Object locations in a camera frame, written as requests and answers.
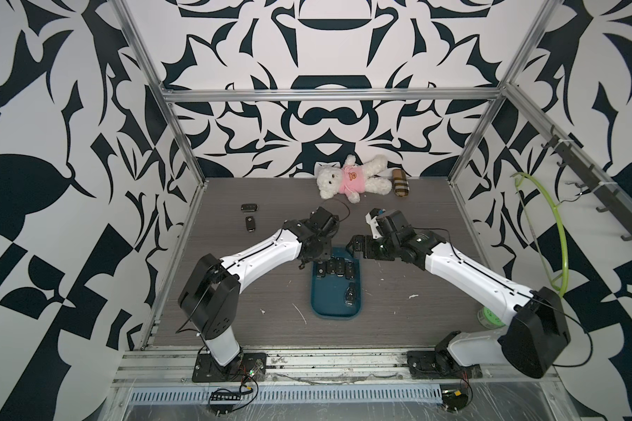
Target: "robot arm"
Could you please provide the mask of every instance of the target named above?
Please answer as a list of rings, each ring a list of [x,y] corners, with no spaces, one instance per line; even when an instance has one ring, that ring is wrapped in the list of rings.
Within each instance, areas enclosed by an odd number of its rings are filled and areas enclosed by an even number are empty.
[[[561,300],[554,291],[533,291],[465,256],[435,232],[417,233],[400,211],[373,209],[366,221],[372,235],[354,236],[347,246],[349,253],[377,260],[400,257],[451,282],[507,325],[507,330],[497,334],[457,332],[448,336],[444,349],[436,347],[436,352],[444,353],[441,360],[451,361],[443,371],[478,362],[508,361],[538,379],[569,344]],[[495,358],[487,359],[488,352]]]
[[[286,221],[270,238],[240,253],[217,259],[211,254],[195,265],[178,305],[201,333],[219,366],[227,366],[240,352],[231,324],[238,295],[274,267],[299,258],[300,268],[310,261],[330,258],[330,237],[339,219],[322,207],[306,220]]]
[[[386,261],[400,257],[456,285],[508,326],[505,334],[481,338],[453,333],[444,349],[436,347],[437,353],[443,353],[441,360],[448,361],[444,372],[485,362],[479,354],[492,349],[501,355],[501,362],[540,378],[569,343],[555,292],[547,288],[536,292],[512,282],[468,258],[435,232],[417,233],[399,211],[374,209],[366,219],[373,234],[354,236],[347,246],[351,255]],[[301,260],[300,268],[311,261],[328,260],[330,237],[338,223],[337,216],[319,207],[308,219],[286,221],[269,239],[240,253],[222,259],[209,254],[197,262],[178,304],[220,367],[228,366],[241,350],[230,326],[238,295],[260,276],[293,259]]]

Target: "pink shirt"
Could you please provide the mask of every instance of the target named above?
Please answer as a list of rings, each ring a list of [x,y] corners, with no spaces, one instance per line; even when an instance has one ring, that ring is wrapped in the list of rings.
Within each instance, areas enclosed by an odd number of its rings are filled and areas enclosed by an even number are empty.
[[[363,193],[365,191],[365,177],[362,174],[362,167],[354,165],[345,165],[342,168],[344,175],[342,184],[340,185],[340,193],[347,192]]]

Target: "white debris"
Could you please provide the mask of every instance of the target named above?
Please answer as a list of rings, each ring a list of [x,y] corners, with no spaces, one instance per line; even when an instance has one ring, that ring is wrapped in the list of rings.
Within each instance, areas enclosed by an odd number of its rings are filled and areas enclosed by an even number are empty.
[[[302,312],[300,311],[299,308],[297,308],[297,306],[295,304],[293,304],[291,302],[292,306],[295,307],[295,310],[297,310],[300,313],[300,316],[302,316],[302,320],[304,320],[304,324],[307,324],[307,320],[304,318],[304,315],[302,314]]]

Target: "ventilation grille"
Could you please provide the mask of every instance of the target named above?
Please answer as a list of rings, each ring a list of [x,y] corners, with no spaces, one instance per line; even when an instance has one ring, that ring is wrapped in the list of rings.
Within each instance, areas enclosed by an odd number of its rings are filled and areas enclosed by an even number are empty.
[[[218,387],[137,387],[130,404],[200,404],[208,402]],[[243,396],[242,403],[251,398]],[[260,385],[256,403],[356,403],[356,402],[442,402],[439,385]]]

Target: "green hose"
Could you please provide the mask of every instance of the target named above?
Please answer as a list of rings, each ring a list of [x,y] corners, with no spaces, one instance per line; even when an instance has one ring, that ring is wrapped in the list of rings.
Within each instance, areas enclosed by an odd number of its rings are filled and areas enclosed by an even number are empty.
[[[552,287],[556,291],[558,291],[558,294],[560,297],[563,297],[564,293],[567,291],[567,287],[569,286],[569,252],[567,249],[567,238],[566,238],[566,233],[564,232],[564,224],[562,223],[562,218],[561,216],[559,216],[559,211],[557,210],[557,207],[559,206],[559,204],[555,205],[555,202],[553,201],[553,198],[550,197],[550,194],[548,193],[548,191],[540,184],[538,180],[536,180],[530,174],[514,173],[513,175],[511,175],[511,177],[515,177],[515,176],[520,176],[519,179],[515,179],[515,189],[518,191],[518,193],[520,192],[519,187],[522,184],[522,181],[524,179],[530,179],[536,185],[536,187],[538,187],[540,193],[548,202],[548,205],[550,206],[550,209],[553,211],[553,215],[555,216],[555,221],[557,222],[557,231],[559,232],[559,243],[562,249],[562,274],[561,274],[562,285],[561,286],[555,285],[555,281],[559,279],[559,276],[557,276],[555,279],[552,279],[552,276],[550,275],[550,271],[548,271],[547,265],[545,264],[545,260],[540,254],[539,242],[536,240],[536,236],[534,235],[534,232],[533,232],[534,229],[531,225],[531,220],[529,219],[529,214],[527,214],[526,207],[524,206],[524,200],[522,200],[522,197],[520,196],[520,200],[522,201],[522,208],[524,209],[524,215],[526,216],[527,221],[529,222],[529,227],[532,230],[532,235],[534,236],[534,242],[536,243],[536,249],[539,252],[541,263],[543,263],[543,267],[545,268],[545,273],[548,276],[548,280],[550,281],[550,284],[552,285]]]

